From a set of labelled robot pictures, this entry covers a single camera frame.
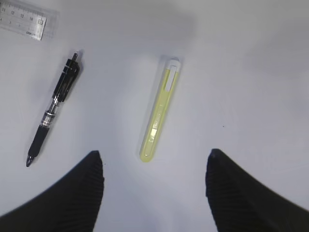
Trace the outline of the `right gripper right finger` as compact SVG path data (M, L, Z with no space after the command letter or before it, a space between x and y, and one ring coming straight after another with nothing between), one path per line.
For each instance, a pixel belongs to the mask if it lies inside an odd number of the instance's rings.
M307 232L309 212L272 191L219 149L207 160L206 197L219 232Z

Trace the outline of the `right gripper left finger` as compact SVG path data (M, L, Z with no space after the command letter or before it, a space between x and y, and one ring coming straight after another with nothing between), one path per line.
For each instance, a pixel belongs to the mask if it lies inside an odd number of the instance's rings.
M91 151L49 189L0 217L2 232L91 232L104 192L100 153Z

